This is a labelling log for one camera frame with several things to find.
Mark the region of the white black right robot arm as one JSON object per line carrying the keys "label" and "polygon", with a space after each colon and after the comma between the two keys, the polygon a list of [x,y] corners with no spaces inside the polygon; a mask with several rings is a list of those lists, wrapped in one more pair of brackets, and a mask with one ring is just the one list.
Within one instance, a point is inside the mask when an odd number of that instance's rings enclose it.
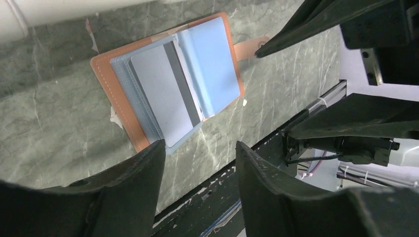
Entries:
{"label": "white black right robot arm", "polygon": [[419,3],[306,0],[255,53],[263,58],[334,26],[341,30],[338,85],[253,149],[286,172],[323,160],[419,164]]}

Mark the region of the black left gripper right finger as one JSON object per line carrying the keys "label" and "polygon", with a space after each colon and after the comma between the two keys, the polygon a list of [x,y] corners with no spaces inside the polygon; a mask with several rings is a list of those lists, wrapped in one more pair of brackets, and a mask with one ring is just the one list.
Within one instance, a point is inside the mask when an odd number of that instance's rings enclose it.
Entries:
{"label": "black left gripper right finger", "polygon": [[249,237],[416,237],[417,188],[354,187],[336,192],[302,182],[236,143]]}

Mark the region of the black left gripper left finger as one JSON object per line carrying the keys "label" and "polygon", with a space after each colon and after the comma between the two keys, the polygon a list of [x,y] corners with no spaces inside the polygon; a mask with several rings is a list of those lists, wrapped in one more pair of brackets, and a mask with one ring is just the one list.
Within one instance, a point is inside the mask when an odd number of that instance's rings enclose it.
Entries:
{"label": "black left gripper left finger", "polygon": [[32,189],[0,184],[3,237],[149,237],[164,172],[158,140],[100,173],[69,186]]}

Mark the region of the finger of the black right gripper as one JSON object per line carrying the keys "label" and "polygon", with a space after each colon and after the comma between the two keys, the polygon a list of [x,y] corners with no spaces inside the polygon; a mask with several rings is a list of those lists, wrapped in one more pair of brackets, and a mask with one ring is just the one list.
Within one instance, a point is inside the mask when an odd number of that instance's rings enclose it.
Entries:
{"label": "finger of the black right gripper", "polygon": [[415,101],[350,94],[294,126],[295,139],[357,136],[419,138],[419,104]]}
{"label": "finger of the black right gripper", "polygon": [[269,56],[388,3],[389,0],[305,0],[255,56]]}

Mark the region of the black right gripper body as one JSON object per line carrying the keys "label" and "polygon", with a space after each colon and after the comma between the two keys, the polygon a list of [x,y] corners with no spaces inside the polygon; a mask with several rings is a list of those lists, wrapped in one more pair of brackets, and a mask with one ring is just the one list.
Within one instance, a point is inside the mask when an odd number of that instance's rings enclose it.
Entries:
{"label": "black right gripper body", "polygon": [[393,0],[340,25],[358,49],[369,85],[419,83],[419,2]]}

